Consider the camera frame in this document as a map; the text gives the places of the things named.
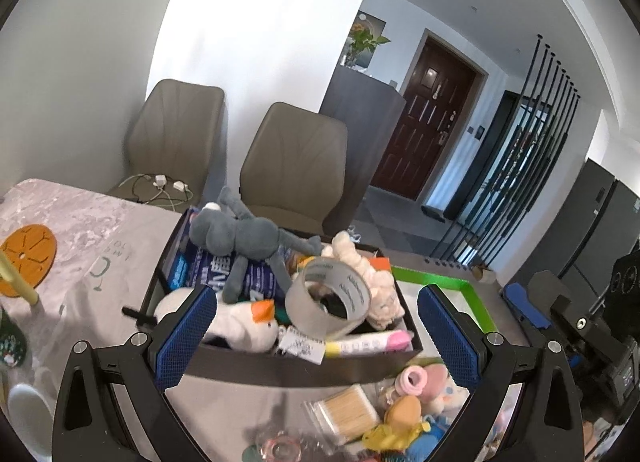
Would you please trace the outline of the white cinnamoroll plush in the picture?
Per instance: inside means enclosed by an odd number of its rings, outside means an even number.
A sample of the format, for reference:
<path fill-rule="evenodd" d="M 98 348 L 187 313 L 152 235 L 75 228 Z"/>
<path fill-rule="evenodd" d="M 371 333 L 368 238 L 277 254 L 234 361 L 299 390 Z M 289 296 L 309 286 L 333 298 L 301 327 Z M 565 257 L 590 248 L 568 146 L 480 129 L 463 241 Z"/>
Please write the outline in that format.
<path fill-rule="evenodd" d="M 469 396 L 470 392 L 467 388 L 459 386 L 451 376 L 448 376 L 440 393 L 433 400 L 422 404 L 422 411 L 431 416 L 458 412 Z"/>

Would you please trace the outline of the yellow plastic toy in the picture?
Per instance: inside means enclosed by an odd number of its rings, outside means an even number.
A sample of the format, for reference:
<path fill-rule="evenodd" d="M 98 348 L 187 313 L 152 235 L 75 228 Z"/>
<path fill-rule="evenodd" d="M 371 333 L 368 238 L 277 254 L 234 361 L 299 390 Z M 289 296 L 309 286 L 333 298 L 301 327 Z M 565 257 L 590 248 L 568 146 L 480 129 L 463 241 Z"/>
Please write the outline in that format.
<path fill-rule="evenodd" d="M 395 430 L 390 424 L 378 424 L 372 430 L 362 435 L 362 444 L 369 450 L 376 452 L 404 451 L 422 434 L 429 433 L 431 425 L 422 422 L 408 428 Z"/>

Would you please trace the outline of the clear packing tape roll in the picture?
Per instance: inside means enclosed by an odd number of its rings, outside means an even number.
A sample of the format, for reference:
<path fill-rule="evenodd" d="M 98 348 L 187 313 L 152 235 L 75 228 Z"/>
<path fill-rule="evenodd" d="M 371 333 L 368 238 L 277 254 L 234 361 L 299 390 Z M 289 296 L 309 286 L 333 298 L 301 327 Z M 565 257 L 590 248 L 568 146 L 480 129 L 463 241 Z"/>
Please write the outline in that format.
<path fill-rule="evenodd" d="M 319 341 L 344 338 L 366 320 L 370 307 L 370 290 L 360 274 L 329 257 L 311 260 L 285 295 L 292 325 Z"/>

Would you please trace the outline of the right grey chair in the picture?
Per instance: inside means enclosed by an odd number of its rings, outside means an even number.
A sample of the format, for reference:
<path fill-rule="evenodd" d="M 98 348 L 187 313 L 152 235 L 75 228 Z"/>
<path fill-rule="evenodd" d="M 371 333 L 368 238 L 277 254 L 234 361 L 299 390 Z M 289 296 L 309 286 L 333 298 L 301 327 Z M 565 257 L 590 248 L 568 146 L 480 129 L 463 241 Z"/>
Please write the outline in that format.
<path fill-rule="evenodd" d="M 272 104 L 241 168 L 242 201 L 280 227 L 322 234 L 343 195 L 347 137 L 336 118 Z"/>

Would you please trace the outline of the beige wrinkled dog plush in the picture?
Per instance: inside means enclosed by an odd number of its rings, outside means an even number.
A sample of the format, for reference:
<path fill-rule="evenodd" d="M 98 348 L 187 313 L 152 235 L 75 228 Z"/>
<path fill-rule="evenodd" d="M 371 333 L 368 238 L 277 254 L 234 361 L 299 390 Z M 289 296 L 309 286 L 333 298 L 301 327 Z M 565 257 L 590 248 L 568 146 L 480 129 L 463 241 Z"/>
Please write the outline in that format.
<path fill-rule="evenodd" d="M 374 330 L 386 330 L 405 315 L 387 258 L 363 256 L 346 230 L 336 234 L 331 243 L 323 248 L 321 255 L 352 267 L 366 282 L 371 295 L 367 323 Z"/>

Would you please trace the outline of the grey chair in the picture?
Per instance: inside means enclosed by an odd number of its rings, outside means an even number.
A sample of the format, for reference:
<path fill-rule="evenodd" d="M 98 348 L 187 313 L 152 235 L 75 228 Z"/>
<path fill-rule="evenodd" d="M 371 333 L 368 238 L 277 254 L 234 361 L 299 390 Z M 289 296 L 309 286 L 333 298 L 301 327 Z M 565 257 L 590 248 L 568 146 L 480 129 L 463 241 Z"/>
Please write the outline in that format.
<path fill-rule="evenodd" d="M 200 202 L 224 114 L 224 91 L 165 78 L 130 124 L 126 174 L 108 194 L 177 212 Z"/>
<path fill-rule="evenodd" d="M 347 137 L 336 118 L 272 104 L 241 168 L 242 201 L 280 227 L 322 234 L 343 195 Z"/>

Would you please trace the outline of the blue tissue pack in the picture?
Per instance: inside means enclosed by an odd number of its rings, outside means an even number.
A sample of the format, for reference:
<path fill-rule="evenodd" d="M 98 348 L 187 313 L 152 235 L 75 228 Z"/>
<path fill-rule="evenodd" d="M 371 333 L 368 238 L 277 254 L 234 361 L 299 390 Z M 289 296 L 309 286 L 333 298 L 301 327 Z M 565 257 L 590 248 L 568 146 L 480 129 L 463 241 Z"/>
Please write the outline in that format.
<path fill-rule="evenodd" d="M 197 214 L 197 208 L 189 208 L 180 217 L 158 263 L 160 271 L 171 291 L 209 286 L 221 292 L 230 276 L 235 254 L 216 256 L 190 241 L 191 222 Z M 266 262 L 251 260 L 248 263 L 240 300 L 274 300 L 277 306 L 284 306 L 285 292 Z"/>

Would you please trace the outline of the dark wooden door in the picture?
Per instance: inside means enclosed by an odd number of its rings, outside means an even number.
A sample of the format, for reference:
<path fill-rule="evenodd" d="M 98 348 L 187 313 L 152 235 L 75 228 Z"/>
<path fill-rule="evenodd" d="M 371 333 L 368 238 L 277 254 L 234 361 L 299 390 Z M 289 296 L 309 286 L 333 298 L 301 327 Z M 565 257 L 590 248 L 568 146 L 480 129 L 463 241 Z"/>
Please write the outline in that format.
<path fill-rule="evenodd" d="M 416 200 L 442 153 L 472 89 L 476 72 L 427 40 L 405 90 L 406 105 L 372 185 Z"/>

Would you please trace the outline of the pink tape roll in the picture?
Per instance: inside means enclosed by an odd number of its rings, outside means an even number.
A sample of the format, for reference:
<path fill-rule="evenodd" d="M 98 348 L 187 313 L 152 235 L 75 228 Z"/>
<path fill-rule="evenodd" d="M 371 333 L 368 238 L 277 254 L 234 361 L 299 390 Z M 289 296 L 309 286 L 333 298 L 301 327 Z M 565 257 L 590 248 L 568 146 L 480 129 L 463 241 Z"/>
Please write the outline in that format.
<path fill-rule="evenodd" d="M 408 366 L 395 378 L 394 387 L 399 396 L 420 397 L 428 385 L 427 370 L 421 366 Z"/>

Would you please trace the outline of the white duck plush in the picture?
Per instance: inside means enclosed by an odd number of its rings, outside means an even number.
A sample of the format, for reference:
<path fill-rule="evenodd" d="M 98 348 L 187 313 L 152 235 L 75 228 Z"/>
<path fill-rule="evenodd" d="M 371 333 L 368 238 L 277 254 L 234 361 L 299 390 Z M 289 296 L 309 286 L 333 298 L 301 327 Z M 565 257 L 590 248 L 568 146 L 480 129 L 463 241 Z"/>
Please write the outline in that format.
<path fill-rule="evenodd" d="M 198 290 L 196 308 L 207 324 L 200 344 L 224 343 L 237 352 L 265 354 L 276 344 L 279 323 L 274 300 L 246 300 L 225 303 L 220 293 Z"/>

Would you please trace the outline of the potted green plant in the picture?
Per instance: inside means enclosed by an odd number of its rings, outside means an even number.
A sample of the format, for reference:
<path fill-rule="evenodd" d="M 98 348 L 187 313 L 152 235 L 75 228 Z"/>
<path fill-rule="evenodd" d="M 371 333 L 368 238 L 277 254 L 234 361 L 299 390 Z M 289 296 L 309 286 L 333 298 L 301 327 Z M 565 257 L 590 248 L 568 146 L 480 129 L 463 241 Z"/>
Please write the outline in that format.
<path fill-rule="evenodd" d="M 382 34 L 375 35 L 371 22 L 363 14 L 358 14 L 347 37 L 344 65 L 367 69 L 376 48 L 389 42 L 388 37 Z"/>

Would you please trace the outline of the left grey chair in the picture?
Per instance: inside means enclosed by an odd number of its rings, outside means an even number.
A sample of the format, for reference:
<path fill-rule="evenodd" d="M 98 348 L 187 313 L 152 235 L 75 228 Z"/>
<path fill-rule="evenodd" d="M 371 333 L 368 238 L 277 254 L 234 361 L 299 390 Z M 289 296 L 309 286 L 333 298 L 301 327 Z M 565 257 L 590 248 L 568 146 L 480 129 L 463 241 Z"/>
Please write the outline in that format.
<path fill-rule="evenodd" d="M 108 194 L 177 212 L 200 202 L 224 114 L 224 91 L 165 78 L 130 124 L 126 174 Z"/>

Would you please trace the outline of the pink white tube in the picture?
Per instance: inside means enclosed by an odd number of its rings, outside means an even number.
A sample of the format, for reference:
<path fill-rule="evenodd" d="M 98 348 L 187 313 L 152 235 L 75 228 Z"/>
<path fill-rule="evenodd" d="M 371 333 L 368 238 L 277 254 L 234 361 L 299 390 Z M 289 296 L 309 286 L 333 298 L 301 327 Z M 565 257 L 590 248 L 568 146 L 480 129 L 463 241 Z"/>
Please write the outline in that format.
<path fill-rule="evenodd" d="M 359 335 L 349 335 L 324 346 L 326 358 L 362 357 L 403 352 L 412 343 L 414 334 L 407 330 L 390 330 Z"/>

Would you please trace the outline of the grey plush toy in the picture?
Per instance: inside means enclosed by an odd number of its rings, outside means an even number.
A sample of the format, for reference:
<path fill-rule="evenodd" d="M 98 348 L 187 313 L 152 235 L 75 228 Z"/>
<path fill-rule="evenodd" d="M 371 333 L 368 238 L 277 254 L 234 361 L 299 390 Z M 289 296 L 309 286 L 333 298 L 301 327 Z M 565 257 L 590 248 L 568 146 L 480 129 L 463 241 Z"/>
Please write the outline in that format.
<path fill-rule="evenodd" d="M 268 218 L 255 216 L 228 186 L 222 187 L 217 202 L 207 203 L 192 219 L 189 237 L 192 243 L 213 256 L 234 256 L 222 289 L 222 300 L 226 304 L 239 301 L 251 260 L 265 262 L 286 293 L 292 279 L 280 248 L 290 248 L 305 256 L 319 256 L 322 251 L 319 236 L 303 239 Z"/>

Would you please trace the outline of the orange round plush cushion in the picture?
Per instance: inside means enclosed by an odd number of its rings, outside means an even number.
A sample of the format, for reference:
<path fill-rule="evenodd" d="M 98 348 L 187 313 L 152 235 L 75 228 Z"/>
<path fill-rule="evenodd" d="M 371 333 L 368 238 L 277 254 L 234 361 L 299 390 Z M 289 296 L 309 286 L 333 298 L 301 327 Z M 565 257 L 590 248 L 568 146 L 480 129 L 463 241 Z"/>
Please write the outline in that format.
<path fill-rule="evenodd" d="M 417 396 L 401 396 L 385 412 L 384 422 L 393 433 L 413 430 L 422 423 L 421 401 Z"/>

